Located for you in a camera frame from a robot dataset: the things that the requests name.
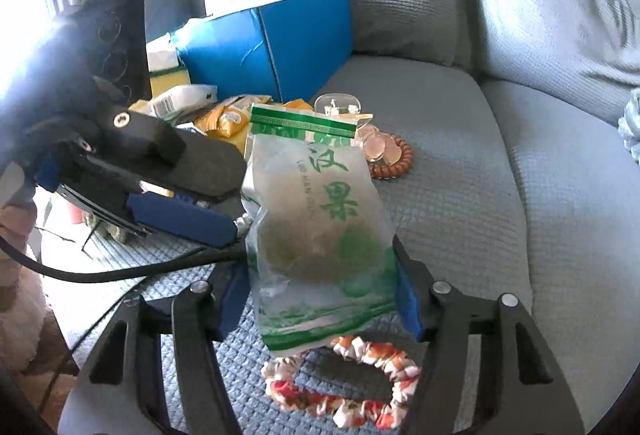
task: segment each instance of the plastic zip bag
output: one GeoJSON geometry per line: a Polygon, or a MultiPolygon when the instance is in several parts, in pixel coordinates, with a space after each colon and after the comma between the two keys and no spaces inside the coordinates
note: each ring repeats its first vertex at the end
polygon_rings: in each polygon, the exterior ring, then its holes
{"type": "Polygon", "coordinates": [[[276,355],[396,309],[394,229],[353,121],[254,104],[242,185],[258,329],[276,355]]]}

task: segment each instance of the bright light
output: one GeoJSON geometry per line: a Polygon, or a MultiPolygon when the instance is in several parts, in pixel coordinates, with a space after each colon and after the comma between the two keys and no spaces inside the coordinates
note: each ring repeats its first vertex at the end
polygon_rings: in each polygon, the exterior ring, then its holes
{"type": "Polygon", "coordinates": [[[44,0],[0,0],[0,96],[49,23],[44,0]]]}

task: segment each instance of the tissue box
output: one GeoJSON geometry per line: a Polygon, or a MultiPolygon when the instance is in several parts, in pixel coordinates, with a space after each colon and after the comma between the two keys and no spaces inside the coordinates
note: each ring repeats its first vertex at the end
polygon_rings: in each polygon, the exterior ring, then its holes
{"type": "Polygon", "coordinates": [[[172,36],[191,82],[218,99],[264,94],[284,102],[314,95],[351,55],[348,0],[261,0],[192,19],[172,36]]]}

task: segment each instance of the black cable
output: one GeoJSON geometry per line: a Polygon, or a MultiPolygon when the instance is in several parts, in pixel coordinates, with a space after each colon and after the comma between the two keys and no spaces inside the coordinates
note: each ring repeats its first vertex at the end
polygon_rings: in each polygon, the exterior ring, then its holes
{"type": "Polygon", "coordinates": [[[165,272],[180,271],[180,269],[190,269],[191,267],[199,267],[200,265],[208,265],[210,263],[237,261],[246,258],[244,242],[238,242],[231,246],[228,251],[220,251],[218,249],[200,246],[170,261],[152,263],[151,265],[143,265],[141,267],[130,267],[128,269],[103,272],[69,272],[60,271],[59,269],[38,263],[18,251],[2,236],[0,236],[0,249],[27,269],[49,276],[50,278],[71,283],[106,283],[109,281],[127,280],[164,274],[165,272]]]}
{"type": "Polygon", "coordinates": [[[91,237],[94,235],[94,233],[98,230],[98,227],[100,227],[101,225],[102,225],[101,220],[98,220],[97,222],[95,222],[94,226],[89,231],[89,235],[87,235],[87,237],[84,239],[84,242],[82,242],[82,247],[80,248],[81,253],[87,254],[84,248],[86,247],[86,244],[89,243],[89,240],[91,240],[91,237]]]}
{"type": "Polygon", "coordinates": [[[152,276],[146,276],[145,278],[140,280],[138,283],[133,285],[129,290],[127,290],[122,296],[120,296],[116,301],[114,301],[113,304],[111,304],[111,306],[107,310],[105,310],[104,314],[100,316],[93,325],[91,325],[87,330],[85,330],[84,334],[80,336],[78,341],[76,341],[70,349],[67,349],[65,356],[60,361],[58,367],[56,368],[56,371],[53,374],[53,377],[51,377],[51,380],[49,381],[49,385],[47,386],[47,389],[42,394],[42,399],[40,399],[40,404],[38,405],[38,413],[40,415],[42,415],[44,408],[47,406],[47,402],[49,401],[49,397],[51,396],[53,387],[56,386],[58,378],[60,377],[60,375],[62,375],[62,371],[65,369],[65,365],[71,360],[71,358],[76,353],[76,350],[80,347],[80,345],[84,343],[84,340],[89,336],[89,334],[91,334],[95,330],[95,327],[97,327],[100,324],[100,322],[103,319],[105,319],[105,317],[107,317],[107,315],[115,307],[117,307],[122,300],[124,300],[127,294],[139,289],[140,287],[142,287],[144,283],[146,283],[151,278],[152,276]]]}
{"type": "Polygon", "coordinates": [[[50,231],[49,229],[45,229],[44,227],[38,227],[37,225],[34,225],[33,228],[37,229],[38,231],[42,231],[43,233],[49,233],[50,235],[53,235],[54,237],[60,238],[60,240],[71,241],[72,243],[78,243],[76,240],[72,240],[71,238],[67,238],[67,237],[62,237],[58,233],[54,233],[53,231],[50,231]]]}

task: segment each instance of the yellow snack wrapper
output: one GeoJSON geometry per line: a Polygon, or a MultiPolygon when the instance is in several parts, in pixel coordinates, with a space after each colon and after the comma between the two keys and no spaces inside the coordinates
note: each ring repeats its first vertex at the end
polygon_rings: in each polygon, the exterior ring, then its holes
{"type": "Polygon", "coordinates": [[[266,103],[270,95],[236,95],[225,99],[216,107],[197,118],[193,124],[213,138],[229,138],[249,124],[251,105],[266,103]]]}
{"type": "Polygon", "coordinates": [[[294,99],[290,100],[283,104],[284,108],[289,108],[290,110],[309,110],[314,111],[314,107],[312,107],[306,100],[304,99],[294,99]]]}

